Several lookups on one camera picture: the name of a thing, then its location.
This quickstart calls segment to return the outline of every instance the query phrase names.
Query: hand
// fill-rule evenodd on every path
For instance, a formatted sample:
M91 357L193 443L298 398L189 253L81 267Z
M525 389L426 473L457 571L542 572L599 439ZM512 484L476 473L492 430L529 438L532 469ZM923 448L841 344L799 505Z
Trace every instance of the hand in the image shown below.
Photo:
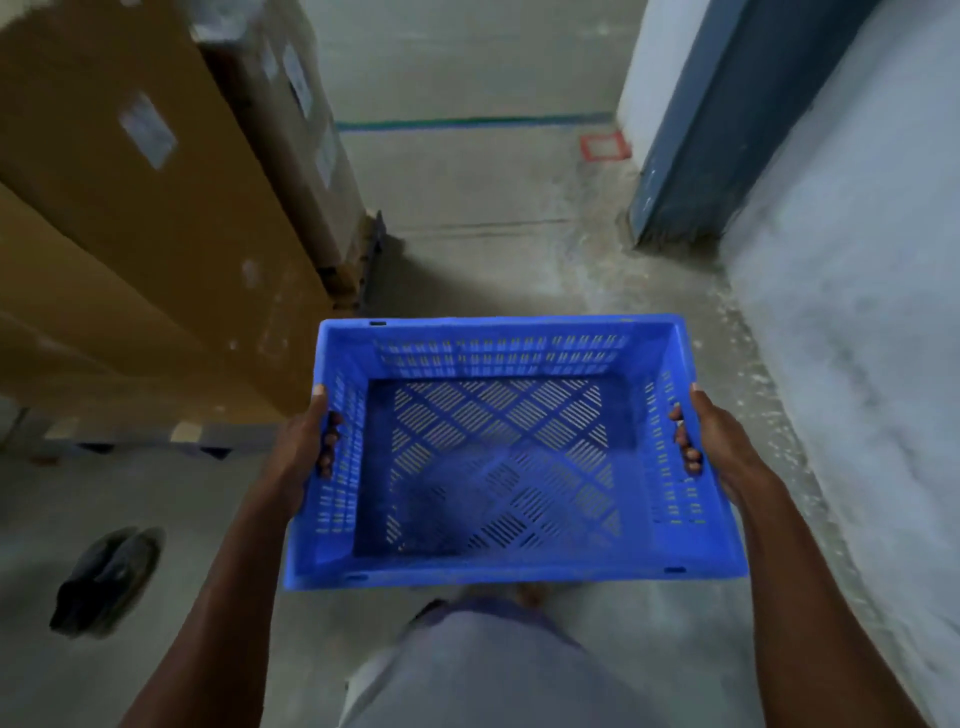
M303 484L314 468L320 477L330 478L332 474L333 447L340 437L336 425L343 417L331 412L327 431L322 434L327 408L326 388L318 384L306 412L280 426L274 449L253 485L255 496L278 498L287 518L293 518L300 510Z
M727 410L716 406L707 393L696 383L690 386L690 401L700 420L701 445L710 464L720 476L728 497L738 502L735 492L736 483L742 475L765 469L766 465L754 449L743 425ZM674 442L684 455L688 473L697 474L703 470L703 455L690 443L689 434L684 425L684 413L677 404L670 413L670 419L677 424Z

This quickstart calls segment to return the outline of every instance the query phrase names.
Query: wall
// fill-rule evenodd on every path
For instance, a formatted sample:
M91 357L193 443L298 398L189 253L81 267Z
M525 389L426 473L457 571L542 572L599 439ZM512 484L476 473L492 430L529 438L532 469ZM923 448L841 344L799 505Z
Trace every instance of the wall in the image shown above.
M617 121L642 166L684 70L709 0L649 0L623 86Z
M886 0L722 244L852 557L960 725L960 4Z
M612 112L644 0L301 0L339 121Z

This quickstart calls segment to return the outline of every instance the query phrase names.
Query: left hand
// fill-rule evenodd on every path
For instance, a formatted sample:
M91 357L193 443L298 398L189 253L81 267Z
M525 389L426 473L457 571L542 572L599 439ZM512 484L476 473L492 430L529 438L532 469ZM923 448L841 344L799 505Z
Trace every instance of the left hand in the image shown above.
M320 477L330 478L332 474L333 447L339 439L336 426L343 417L331 412L327 432L321 433L327 408L326 387L318 384L306 412L280 426L274 449L253 486L260 495L279 498L287 518L293 518L300 510L303 484L314 468Z

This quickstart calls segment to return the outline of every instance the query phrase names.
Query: blue floor line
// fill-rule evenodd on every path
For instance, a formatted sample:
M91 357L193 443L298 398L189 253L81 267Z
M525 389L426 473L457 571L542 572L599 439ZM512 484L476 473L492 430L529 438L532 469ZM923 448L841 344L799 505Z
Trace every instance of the blue floor line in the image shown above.
M611 124L612 111L556 114L552 116L473 116L463 119L416 119L412 121L338 121L337 130L356 132L408 132L424 129L482 129L484 127L575 127Z

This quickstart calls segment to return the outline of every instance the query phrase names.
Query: forearm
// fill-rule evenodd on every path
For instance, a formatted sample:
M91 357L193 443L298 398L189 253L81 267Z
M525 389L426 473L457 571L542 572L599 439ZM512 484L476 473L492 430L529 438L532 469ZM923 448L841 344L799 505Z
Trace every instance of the forearm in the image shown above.
M287 514L254 487L125 726L259 724Z
M851 612L782 481L765 466L728 481L740 495L768 723L924 725Z

